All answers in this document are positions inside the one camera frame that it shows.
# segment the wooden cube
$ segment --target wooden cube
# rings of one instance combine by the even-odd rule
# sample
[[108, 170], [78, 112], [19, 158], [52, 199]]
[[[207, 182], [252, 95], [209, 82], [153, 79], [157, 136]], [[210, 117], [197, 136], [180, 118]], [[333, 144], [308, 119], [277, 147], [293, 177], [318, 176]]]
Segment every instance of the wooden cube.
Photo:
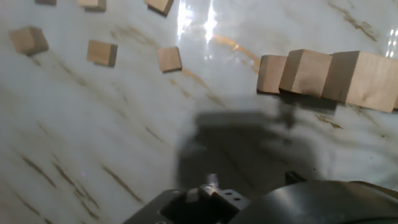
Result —
[[25, 27], [9, 33], [16, 52], [28, 56], [48, 51], [49, 45], [43, 31], [36, 27]]
[[35, 0], [36, 4], [46, 4], [51, 6], [57, 5], [57, 0]]
[[294, 50], [287, 57], [279, 88], [321, 97], [331, 55], [312, 50]]
[[261, 57], [257, 89], [266, 93], [279, 93], [279, 83], [284, 72], [286, 56], [264, 55]]
[[398, 60], [366, 52], [333, 54], [322, 97], [391, 112], [398, 96]]
[[86, 11], [106, 11], [106, 0], [78, 0], [78, 4]]
[[87, 61], [89, 62], [114, 67], [117, 54], [118, 46], [115, 44], [107, 44], [96, 40], [88, 42]]
[[145, 0], [149, 8], [155, 9], [164, 16], [169, 14], [173, 0]]
[[178, 47], [157, 49], [157, 61], [159, 63], [160, 71], [162, 72], [171, 72], [182, 69]]

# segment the light wood block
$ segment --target light wood block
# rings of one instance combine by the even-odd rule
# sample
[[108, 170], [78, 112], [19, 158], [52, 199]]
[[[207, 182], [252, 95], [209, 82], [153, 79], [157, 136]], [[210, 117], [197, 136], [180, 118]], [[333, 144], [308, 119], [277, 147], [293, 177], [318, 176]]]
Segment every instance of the light wood block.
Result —
[[78, 4], [86, 11], [106, 11], [106, 0], [78, 0]]
[[171, 72], [182, 69], [178, 47], [157, 49], [157, 61], [159, 63], [160, 71], [162, 72]]
[[35, 0], [36, 4], [46, 4], [51, 6], [57, 5], [57, 0]]
[[152, 9], [155, 9], [164, 16], [169, 14], [173, 0], [145, 0], [145, 3]]
[[279, 83], [284, 72], [286, 56], [264, 55], [261, 57], [257, 89], [266, 93], [279, 93]]
[[28, 56], [48, 51], [49, 45], [43, 31], [37, 27], [25, 27], [9, 33], [16, 52]]
[[294, 50], [287, 57], [279, 88], [321, 97], [331, 55], [312, 50]]
[[115, 44], [108, 44], [96, 40], [90, 40], [88, 43], [87, 61], [89, 62], [114, 67], [117, 54], [118, 46]]
[[322, 97], [391, 112], [398, 96], [398, 60], [366, 52], [333, 54]]

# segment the white marble table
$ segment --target white marble table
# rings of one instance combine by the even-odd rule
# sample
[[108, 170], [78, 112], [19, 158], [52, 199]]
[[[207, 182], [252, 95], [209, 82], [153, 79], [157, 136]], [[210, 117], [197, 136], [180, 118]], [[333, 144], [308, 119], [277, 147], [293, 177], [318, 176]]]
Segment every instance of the white marble table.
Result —
[[[29, 25], [50, 45], [32, 58], [8, 37]], [[251, 198], [286, 170], [398, 189], [397, 115], [256, 95], [261, 55], [396, 57], [397, 28], [390, 0], [175, 0], [167, 18], [141, 0], [104, 14], [2, 0], [0, 222], [122, 223], [209, 172]], [[86, 61], [89, 39], [119, 45], [114, 68]], [[174, 45], [184, 69], [162, 74], [156, 49]]]

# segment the wooden block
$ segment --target wooden block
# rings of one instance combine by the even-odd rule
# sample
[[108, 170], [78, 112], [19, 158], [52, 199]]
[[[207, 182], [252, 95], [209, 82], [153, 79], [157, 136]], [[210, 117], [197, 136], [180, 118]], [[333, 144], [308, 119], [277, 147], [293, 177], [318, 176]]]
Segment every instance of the wooden block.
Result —
[[157, 61], [159, 63], [160, 71], [162, 72], [171, 72], [182, 69], [178, 47], [157, 49]]
[[145, 3], [150, 8], [155, 9], [164, 16], [167, 16], [172, 7], [173, 0], [145, 0]]
[[331, 55], [312, 50], [294, 50], [287, 57], [279, 88], [321, 97]]
[[322, 97], [391, 112], [398, 96], [398, 60], [366, 52], [333, 54]]
[[266, 93], [279, 93], [279, 83], [284, 72], [286, 56], [264, 55], [261, 57], [257, 89]]
[[48, 51], [49, 45], [43, 31], [37, 27], [25, 27], [9, 33], [16, 52], [28, 56]]
[[86, 11], [106, 11], [106, 0], [78, 0], [78, 4]]
[[88, 42], [87, 61], [89, 62], [114, 67], [117, 54], [118, 46], [115, 44], [107, 44], [96, 40]]
[[57, 5], [57, 0], [35, 0], [36, 4], [46, 4], [51, 6]]

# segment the row of wooden blocks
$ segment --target row of wooden blocks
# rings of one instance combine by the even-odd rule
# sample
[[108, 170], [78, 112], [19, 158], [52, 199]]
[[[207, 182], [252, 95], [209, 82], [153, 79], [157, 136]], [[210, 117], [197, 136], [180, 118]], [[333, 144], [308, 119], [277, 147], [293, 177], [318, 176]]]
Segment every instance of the row of wooden blocks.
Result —
[[281, 89], [391, 112], [398, 97], [398, 60], [361, 51], [264, 55], [257, 89], [266, 93]]
[[[42, 29], [37, 27], [25, 27], [10, 32], [10, 38], [14, 43], [17, 53], [24, 55], [34, 55], [45, 52], [49, 49], [47, 40], [44, 37]], [[87, 61], [96, 64], [114, 67], [116, 64], [116, 55], [118, 46], [90, 40], [88, 42]], [[162, 72], [171, 72], [181, 70], [181, 58], [178, 47], [169, 47], [157, 50], [159, 68]]]
[[[144, 2], [164, 16], [167, 16], [173, 4], [173, 0], [144, 0]], [[56, 6], [57, 0], [35, 0], [35, 3]], [[78, 0], [78, 4], [87, 11], [106, 11], [106, 0]]]
[[[57, 0], [35, 0], [35, 3], [56, 6]], [[106, 11], [106, 0], [78, 0], [77, 3], [87, 11]]]
[[[19, 54], [35, 55], [48, 51], [49, 45], [44, 37], [43, 31], [37, 27], [25, 27], [10, 32], [10, 38], [15, 50]], [[87, 61], [100, 65], [114, 67], [118, 46], [96, 40], [88, 42]]]

